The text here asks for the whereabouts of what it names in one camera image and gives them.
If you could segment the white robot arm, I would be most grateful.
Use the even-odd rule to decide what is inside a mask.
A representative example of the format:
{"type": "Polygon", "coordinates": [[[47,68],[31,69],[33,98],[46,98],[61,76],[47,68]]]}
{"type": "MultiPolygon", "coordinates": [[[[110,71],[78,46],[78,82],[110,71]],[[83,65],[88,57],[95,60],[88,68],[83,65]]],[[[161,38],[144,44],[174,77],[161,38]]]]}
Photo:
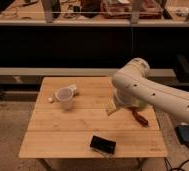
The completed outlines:
{"type": "Polygon", "coordinates": [[[142,58],[133,58],[119,69],[112,76],[114,101],[119,107],[128,107],[131,98],[140,99],[189,124],[189,92],[149,80],[149,70],[142,58]]]}

